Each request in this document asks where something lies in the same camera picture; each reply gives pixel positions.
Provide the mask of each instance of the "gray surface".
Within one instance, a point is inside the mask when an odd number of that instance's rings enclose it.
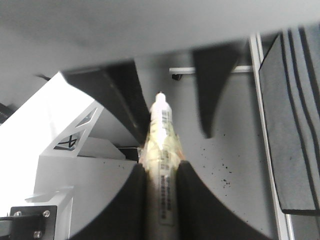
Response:
[[[295,240],[318,240],[320,230],[315,216],[291,215]]]
[[[311,25],[305,28],[307,42],[309,43],[311,60],[314,63],[314,71],[318,85],[320,85],[320,26]]]
[[[9,235],[10,228],[11,228],[11,221],[8,221],[8,220],[0,221],[0,237]]]
[[[179,63],[188,66],[191,60],[185,54],[181,61],[178,55],[175,59],[136,59],[147,105],[151,106],[159,90],[166,94],[186,159],[203,182],[241,219],[277,239],[253,77],[231,76],[217,107],[214,137],[204,139],[196,109],[195,76],[174,81],[169,75],[169,67],[179,67]]]
[[[74,186],[70,235],[90,223],[116,196],[135,162],[92,157],[41,156],[34,193]]]
[[[317,164],[320,119],[300,34],[297,28],[292,28],[291,31],[292,44],[288,32],[283,32],[288,80],[278,37],[261,67],[262,99],[281,208],[315,210],[319,206],[315,206],[317,201],[314,199],[319,199],[320,196]],[[313,49],[317,51],[319,49],[316,46],[319,44],[315,40],[318,36],[318,33],[313,35],[312,43]],[[313,64],[317,67],[319,63],[314,61]]]
[[[260,70],[274,178],[282,209],[314,209],[301,143],[286,93],[281,52],[278,38]]]
[[[318,21],[319,9],[317,0],[1,1],[0,102],[23,104],[45,82],[34,74]]]

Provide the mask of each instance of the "black metal plate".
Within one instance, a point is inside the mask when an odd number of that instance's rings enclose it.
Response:
[[[34,215],[41,214],[46,211],[50,211],[49,217],[44,218],[44,229],[41,240],[54,240],[56,230],[56,218],[57,218],[57,206],[14,206],[10,210],[10,216],[13,216],[16,212],[21,211],[22,215]]]

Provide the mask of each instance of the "white panel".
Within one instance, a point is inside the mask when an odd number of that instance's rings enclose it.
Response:
[[[39,155],[94,103],[57,73],[0,126],[0,216],[33,194]]]
[[[89,106],[84,105],[82,112],[79,113],[72,122],[69,122],[68,126],[51,141],[48,147],[42,152],[42,155],[76,157],[79,154],[80,149],[85,144],[89,133],[96,124],[103,109],[104,107],[95,100],[93,100],[93,102]],[[79,123],[81,123],[82,120],[91,112],[93,112],[91,119],[88,122],[79,125]],[[65,142],[65,139],[67,139],[69,136],[72,136],[76,140],[74,149],[58,149],[57,147],[59,146],[59,143],[61,143],[62,141]]]
[[[74,186],[70,235],[91,222],[116,196],[134,164],[129,160],[41,156],[34,193]]]

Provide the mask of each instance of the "white machine part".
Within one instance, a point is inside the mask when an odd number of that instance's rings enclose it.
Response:
[[[1,217],[11,207],[57,206],[54,240],[65,240],[105,208],[135,162],[108,140],[88,140],[103,109],[58,72],[0,126]],[[71,148],[61,144],[69,136]]]
[[[142,156],[147,175],[146,230],[148,240],[179,239],[176,171],[184,160],[172,124],[172,110],[160,92],[151,107],[151,123]]]

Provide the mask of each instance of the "plastic bottle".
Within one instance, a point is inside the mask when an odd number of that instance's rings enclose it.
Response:
[[[160,92],[151,109],[149,133],[139,162],[147,173],[145,239],[178,240],[176,171],[184,159],[172,110]]]

